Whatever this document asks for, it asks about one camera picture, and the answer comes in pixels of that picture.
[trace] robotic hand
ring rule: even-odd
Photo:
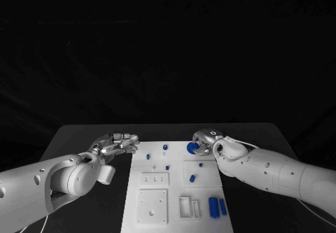
[[[243,142],[213,129],[193,134],[187,150],[198,156],[213,154],[220,172],[242,182],[317,206],[336,217],[336,171],[304,164],[269,150],[247,150]]]
[[[106,134],[86,152],[18,167],[0,173],[0,232],[14,233],[83,196],[94,182],[107,185],[113,156],[135,153],[138,136]]]

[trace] gray table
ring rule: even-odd
[[[233,139],[296,159],[273,124],[151,124],[151,125],[67,125],[60,127],[40,161],[84,152],[93,140],[106,133],[132,133],[139,141],[190,141],[193,133],[217,129]],[[44,233],[118,233],[128,185],[131,154],[118,155],[107,164],[116,172],[109,185],[99,182],[89,193],[64,205],[47,217]],[[220,174],[221,188],[234,233],[334,232],[293,198],[263,192],[236,178]],[[24,233],[40,232],[44,218]]]

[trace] dark backdrop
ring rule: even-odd
[[[270,122],[334,169],[332,4],[2,7],[1,167],[37,162],[67,124]]]

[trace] small blue part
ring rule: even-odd
[[[210,209],[210,217],[219,217],[219,206],[217,206],[217,199],[208,198],[208,209]]]
[[[223,199],[219,199],[220,209],[221,209],[221,215],[226,215],[226,209],[223,204]]]
[[[195,143],[188,143],[187,144],[187,152],[190,153],[190,154],[194,154],[194,152],[193,152],[193,150],[194,149],[198,149],[198,145],[195,144]]]
[[[190,176],[190,182],[193,182],[193,181],[194,181],[194,176],[191,175],[191,176]]]

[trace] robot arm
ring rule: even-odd
[[[136,144],[133,134],[106,134],[86,152],[1,172],[0,231],[12,233],[28,226],[83,196],[96,181],[107,185],[115,169],[106,164],[115,155],[135,153]]]
[[[226,176],[265,192],[305,201],[336,217],[336,171],[257,147],[247,151],[239,141],[211,129],[194,133],[190,150],[198,156],[213,153]]]

